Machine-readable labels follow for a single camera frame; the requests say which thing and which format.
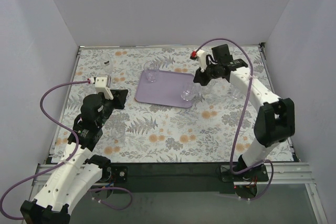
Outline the faceted clear tumbler glass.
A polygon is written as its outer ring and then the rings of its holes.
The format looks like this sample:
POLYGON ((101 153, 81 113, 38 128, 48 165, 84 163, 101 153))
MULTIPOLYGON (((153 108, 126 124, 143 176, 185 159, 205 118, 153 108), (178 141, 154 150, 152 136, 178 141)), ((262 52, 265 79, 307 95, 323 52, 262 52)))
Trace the faceted clear tumbler glass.
POLYGON ((148 61, 144 64, 144 73, 149 82, 155 82, 159 73, 159 65, 155 61, 148 61))

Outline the small clear glass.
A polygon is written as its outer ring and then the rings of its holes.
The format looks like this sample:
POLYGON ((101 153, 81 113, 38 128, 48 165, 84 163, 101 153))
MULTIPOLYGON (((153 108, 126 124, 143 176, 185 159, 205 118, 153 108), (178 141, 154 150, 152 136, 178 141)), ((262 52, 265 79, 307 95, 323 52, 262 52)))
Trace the small clear glass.
POLYGON ((111 129, 112 138, 122 138, 125 134, 125 127, 123 125, 115 125, 111 129))

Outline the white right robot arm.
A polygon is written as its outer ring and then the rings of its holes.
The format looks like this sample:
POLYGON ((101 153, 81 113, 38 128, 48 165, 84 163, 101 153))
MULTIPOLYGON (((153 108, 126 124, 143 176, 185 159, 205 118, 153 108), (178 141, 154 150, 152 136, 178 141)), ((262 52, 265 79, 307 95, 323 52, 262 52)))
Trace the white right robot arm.
POLYGON ((226 79, 245 96, 245 103, 251 103, 257 111, 255 139, 236 165, 229 162, 231 174, 241 175, 261 166, 275 147, 294 135, 294 102, 279 97, 254 78, 251 61, 234 59, 227 44, 212 48, 211 54, 196 49, 190 59, 199 63, 194 83, 205 87, 211 80, 226 79))

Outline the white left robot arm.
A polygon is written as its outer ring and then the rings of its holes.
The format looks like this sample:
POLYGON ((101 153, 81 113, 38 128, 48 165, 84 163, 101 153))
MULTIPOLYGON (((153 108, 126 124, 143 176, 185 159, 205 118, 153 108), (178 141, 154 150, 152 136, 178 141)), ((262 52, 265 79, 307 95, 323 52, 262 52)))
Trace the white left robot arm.
POLYGON ((84 98, 57 168, 34 199, 24 201, 20 208, 26 223, 69 223, 80 199, 95 182, 107 178, 110 160, 92 151, 112 112, 124 109, 128 90, 110 92, 111 100, 103 92, 84 98))

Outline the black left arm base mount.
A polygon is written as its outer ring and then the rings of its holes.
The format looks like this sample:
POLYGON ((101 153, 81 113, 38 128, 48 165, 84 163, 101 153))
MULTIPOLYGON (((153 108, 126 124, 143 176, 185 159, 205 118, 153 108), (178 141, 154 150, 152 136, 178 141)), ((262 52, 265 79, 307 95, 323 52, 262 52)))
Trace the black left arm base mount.
POLYGON ((125 183, 128 179, 128 168, 126 166, 107 166, 102 170, 100 179, 103 183, 125 183))

